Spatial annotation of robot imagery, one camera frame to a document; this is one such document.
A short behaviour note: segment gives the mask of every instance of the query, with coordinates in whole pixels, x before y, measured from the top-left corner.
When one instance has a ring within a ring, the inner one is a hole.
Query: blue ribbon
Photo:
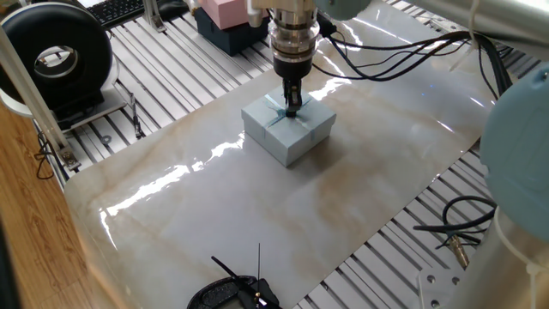
[[[282,119],[284,119],[286,117],[286,108],[280,106],[278,104],[278,102],[276,102],[275,99],[271,98],[270,95],[266,94],[265,95],[265,99],[267,99],[265,101],[265,105],[267,106],[267,108],[269,109],[272,109],[273,111],[276,112],[276,118],[274,118],[272,121],[268,122],[267,124],[265,124],[263,126],[263,138],[265,138],[267,136],[267,129],[272,127],[273,125],[279,123]],[[309,98],[302,106],[301,108],[305,108],[307,106],[307,104],[309,102],[311,102],[312,98]],[[304,122],[304,120],[302,120],[302,118],[297,115],[294,120],[298,123],[298,124],[301,124],[304,128],[306,128],[307,130],[309,130],[311,132],[311,140],[314,141],[315,139],[315,130],[312,129],[311,127],[309,127],[309,125]]]

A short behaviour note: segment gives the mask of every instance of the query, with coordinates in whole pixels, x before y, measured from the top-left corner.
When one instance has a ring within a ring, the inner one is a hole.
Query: black antenna
[[[257,248],[257,280],[261,279],[259,276],[261,274],[261,243],[259,243],[259,247]]]
[[[257,294],[259,294],[259,297],[261,297],[261,243],[259,243],[257,247]],[[256,308],[259,308],[259,299],[257,299]]]

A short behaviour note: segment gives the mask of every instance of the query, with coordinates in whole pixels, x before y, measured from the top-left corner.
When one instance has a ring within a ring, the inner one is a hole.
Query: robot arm
[[[247,0],[248,16],[253,27],[262,23],[262,10],[272,9],[269,26],[274,71],[282,77],[286,98],[286,115],[295,117],[302,106],[301,80],[312,68],[317,51],[317,6],[336,19],[350,19],[371,0]]]

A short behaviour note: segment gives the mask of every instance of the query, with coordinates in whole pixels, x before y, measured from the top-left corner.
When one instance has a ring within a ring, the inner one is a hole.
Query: black cable
[[[391,81],[397,77],[400,77],[400,76],[403,76],[404,74],[406,74],[407,72],[415,69],[418,65],[422,64],[425,60],[427,60],[429,57],[431,57],[432,55],[436,54],[437,52],[440,52],[442,49],[444,49],[445,47],[447,47],[448,45],[454,43],[453,40],[448,40],[446,42],[444,42],[443,44],[441,44],[440,46],[438,46],[437,48],[434,48],[432,51],[428,52],[426,55],[424,55],[422,58],[420,58],[418,61],[416,61],[415,63],[413,63],[412,65],[410,65],[409,67],[405,68],[404,70],[398,72],[398,73],[395,73],[394,75],[392,76],[385,76],[385,77],[380,77],[380,76],[383,76],[387,73],[389,73],[391,70],[395,69],[396,67],[398,67],[400,64],[404,63],[405,61],[407,61],[410,57],[412,57],[413,55],[417,54],[418,52],[422,51],[423,49],[425,49],[427,46],[429,46],[431,43],[424,43],[420,48],[416,49],[415,51],[412,51],[412,53],[410,53],[409,55],[407,55],[406,57],[404,57],[401,61],[399,61],[398,63],[396,63],[395,65],[393,65],[391,68],[385,70],[384,72],[382,73],[379,73],[379,74],[376,74],[374,76],[368,76],[366,74],[364,74],[363,72],[361,72],[356,66],[354,66],[354,64],[351,62],[351,60],[349,60],[349,58],[345,57],[345,54],[343,53],[343,51],[341,50],[341,48],[333,41],[332,38],[330,38],[330,40],[332,41],[332,44],[334,45],[335,49],[340,53],[340,55],[345,59],[345,61],[347,62],[347,64],[349,65],[349,67],[351,67],[351,69],[354,70],[355,73],[357,73],[360,77],[362,77],[363,80],[371,80],[371,81],[374,81],[374,82],[387,82],[387,81]]]
[[[482,50],[479,48],[479,67],[480,67],[480,74],[482,75],[482,79],[484,80],[484,82],[486,83],[486,85],[488,85],[488,88],[490,89],[490,92],[492,93],[492,95],[494,96],[494,98],[496,100],[498,100],[498,95],[496,94],[496,92],[494,91],[494,88],[492,87],[492,85],[490,84],[490,82],[488,81],[488,78],[486,78],[486,74],[484,73],[484,66],[482,65]]]
[[[45,138],[44,132],[40,132],[38,134],[38,143],[40,145],[40,150],[37,154],[34,155],[34,159],[37,160],[37,161],[40,161],[40,163],[38,165],[38,170],[36,171],[36,178],[38,178],[40,180],[47,180],[47,179],[50,179],[54,176],[54,173],[52,173],[51,175],[49,175],[47,177],[41,177],[39,175],[40,170],[42,169],[42,165],[44,164],[44,161],[47,160],[47,156],[52,155],[53,159],[55,160],[55,162],[57,164],[57,166],[60,167],[61,174],[62,174],[64,180],[68,181],[69,180],[69,175],[64,170],[63,165],[61,164],[61,161],[59,160],[59,157],[57,156],[57,153],[55,151],[49,151],[49,150],[53,149],[53,146],[51,145],[50,141],[48,141]]]
[[[442,56],[448,56],[448,55],[451,55],[457,51],[459,51],[466,43],[468,42],[468,40],[464,40],[458,47],[455,48],[455,50],[453,51],[448,51],[448,52],[445,52],[445,53],[441,53],[441,54],[435,54],[433,56],[435,57],[442,57]],[[394,58],[395,56],[398,56],[398,55],[401,55],[403,53],[410,53],[412,51],[399,51],[399,52],[396,52],[394,54],[392,54],[390,57],[388,57],[387,59],[383,60],[382,62],[378,62],[378,63],[375,63],[375,64],[362,64],[362,65],[357,65],[357,68],[366,68],[366,67],[371,67],[371,66],[375,66],[375,65],[380,65],[380,64],[385,64],[386,62],[388,62],[390,59]],[[426,55],[426,53],[424,52],[417,52],[416,53],[417,55]]]
[[[336,31],[335,33],[338,33],[343,39],[344,46],[345,46],[345,57],[349,57],[349,50],[347,49],[347,39],[345,39],[345,35],[343,35],[343,33],[341,33],[340,31]]]
[[[454,204],[456,204],[458,202],[461,202],[461,201],[477,201],[477,202],[485,203],[485,204],[493,207],[493,210],[491,210],[488,214],[482,215],[480,218],[472,220],[472,221],[467,222],[467,223],[455,224],[455,225],[448,224],[448,211],[449,211],[449,209]],[[478,226],[478,225],[480,225],[480,224],[482,224],[486,221],[491,220],[494,217],[494,214],[496,213],[496,207],[497,206],[498,205],[494,201],[489,200],[487,198],[483,198],[483,197],[474,197],[474,196],[457,197],[457,198],[454,198],[453,200],[451,200],[444,207],[444,210],[443,210],[443,224],[444,225],[442,225],[442,226],[416,226],[416,227],[413,227],[413,229],[417,230],[417,231],[427,231],[427,232],[435,232],[435,233],[448,233],[448,232],[459,231],[459,230],[467,229],[467,228],[471,228],[471,227],[476,227],[476,226]]]
[[[351,79],[351,80],[371,80],[371,81],[374,81],[374,82],[386,82],[386,81],[390,81],[392,79],[395,79],[396,77],[399,77],[399,76],[402,76],[402,75],[406,74],[410,70],[412,70],[415,67],[417,67],[418,65],[422,64],[428,57],[433,56],[434,54],[436,54],[437,52],[442,50],[444,47],[446,47],[446,46],[448,46],[448,45],[450,45],[450,44],[452,44],[456,41],[469,39],[469,38],[470,38],[469,32],[461,31],[461,32],[448,33],[448,34],[445,34],[445,35],[443,35],[439,38],[427,39],[427,40],[412,43],[412,44],[409,44],[409,45],[381,47],[381,46],[356,45],[356,44],[346,43],[344,41],[329,37],[329,40],[332,42],[332,45],[334,45],[335,49],[345,59],[345,61],[349,65],[349,67],[351,67],[355,71],[355,73],[357,73],[359,76],[358,77],[357,76],[338,76],[336,74],[329,73],[325,70],[321,70],[321,71],[323,73],[329,75],[329,76],[338,77],[338,78],[344,78],[344,79],[347,78],[347,79]],[[512,82],[510,80],[509,73],[505,69],[505,67],[503,65],[503,62],[501,60],[501,57],[498,54],[498,50],[496,49],[494,44],[488,38],[486,38],[486,37],[484,37],[480,34],[475,34],[475,39],[479,43],[479,45],[486,50],[486,53],[487,53],[488,57],[490,58],[490,62],[492,63],[492,68],[494,70],[494,75],[496,77],[496,82],[497,82],[497,85],[498,85],[498,92],[499,92],[499,95],[501,95],[505,92],[505,90],[507,90],[510,86],[512,86]],[[385,76],[385,77],[378,78],[379,76],[382,76],[382,75],[385,75],[385,74],[389,73],[391,70],[396,68],[398,65],[400,65],[403,62],[405,62],[406,60],[408,60],[412,55],[417,54],[421,50],[425,49],[427,46],[429,46],[429,45],[431,45],[435,42],[441,41],[441,40],[447,40],[447,42],[445,42],[442,45],[438,46],[437,48],[433,49],[431,52],[424,55],[416,63],[410,65],[408,68],[406,68],[403,71],[401,71],[399,73],[396,73],[392,76]],[[419,46],[419,45],[421,45],[421,47],[419,49],[417,49],[416,51],[412,51],[412,53],[410,55],[403,58],[401,61],[399,61],[398,64],[394,65],[389,70],[386,70],[383,73],[381,73],[379,75],[376,75],[376,76],[368,76],[368,75],[364,74],[363,72],[361,72],[348,59],[348,57],[345,56],[345,54],[342,52],[341,48],[336,43],[340,43],[340,44],[343,44],[343,45],[356,47],[356,48],[371,49],[371,50],[375,50],[375,51],[393,51],[393,50],[400,50],[400,49],[415,47],[415,46]]]
[[[38,134],[38,140],[39,140],[39,144],[41,144],[41,146],[40,146],[39,152],[34,155],[34,159],[37,160],[37,161],[40,161],[40,163],[38,164],[38,170],[36,171],[36,178],[38,178],[40,180],[47,180],[47,179],[52,178],[54,176],[54,173],[51,172],[51,175],[46,176],[46,177],[41,177],[40,176],[40,170],[42,170],[42,165],[44,165],[44,161],[47,159],[47,155],[53,155],[53,153],[47,151],[48,143],[47,143],[45,137],[41,137],[43,135],[44,135],[43,132],[40,132]]]
[[[332,39],[333,41],[335,41],[337,43],[347,44],[347,46],[349,46],[349,47],[355,47],[355,48],[360,48],[360,49],[366,49],[366,50],[372,50],[372,51],[398,51],[398,50],[407,49],[407,48],[411,48],[411,47],[415,47],[415,46],[419,46],[419,45],[423,45],[423,44],[431,45],[431,44],[436,43],[438,41],[453,39],[454,37],[461,37],[461,33],[466,33],[468,35],[468,37],[470,38],[469,32],[458,31],[458,32],[453,32],[453,33],[447,33],[447,34],[442,35],[438,38],[425,39],[425,40],[415,42],[415,43],[412,43],[412,44],[397,45],[397,46],[357,45],[357,44],[353,44],[353,43],[345,43],[345,42],[343,42],[339,39],[334,39],[334,38],[331,38],[331,37],[330,37],[330,39]]]

